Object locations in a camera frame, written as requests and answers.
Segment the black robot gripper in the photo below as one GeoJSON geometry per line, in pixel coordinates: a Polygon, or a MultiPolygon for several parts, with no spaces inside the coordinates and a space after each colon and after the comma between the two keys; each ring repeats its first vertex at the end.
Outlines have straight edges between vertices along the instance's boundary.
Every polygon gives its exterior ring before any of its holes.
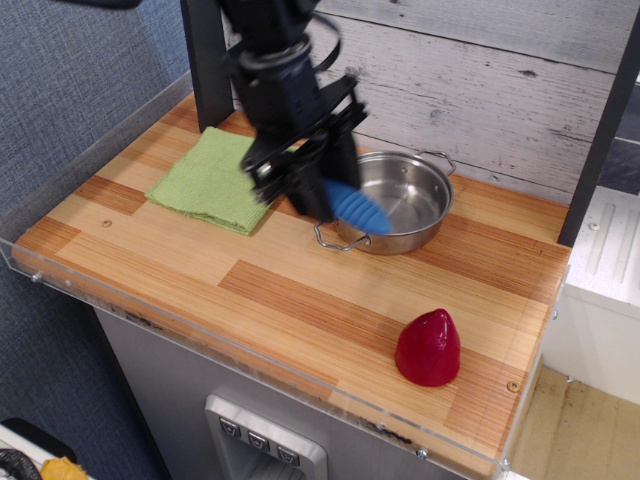
{"type": "Polygon", "coordinates": [[[257,198],[286,194],[300,215],[329,222],[334,214],[322,180],[360,187],[352,131],[366,113],[354,77],[318,84],[311,52],[310,43],[266,54],[240,43],[230,50],[230,76],[256,130],[241,167],[257,198]]]}

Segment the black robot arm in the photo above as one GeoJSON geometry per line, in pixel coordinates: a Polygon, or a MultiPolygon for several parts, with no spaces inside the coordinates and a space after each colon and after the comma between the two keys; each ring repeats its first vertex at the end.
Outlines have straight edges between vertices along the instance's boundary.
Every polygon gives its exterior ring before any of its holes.
{"type": "Polygon", "coordinates": [[[256,138],[241,162],[257,199],[269,204],[281,195],[296,210],[326,222],[335,217],[325,184],[361,186],[353,130],[366,117],[357,80],[345,75],[320,86],[317,74],[340,55],[335,45],[319,64],[311,60],[306,29],[318,21],[338,26],[316,12],[314,1],[224,1],[222,10],[239,34],[224,63],[256,138]]]}

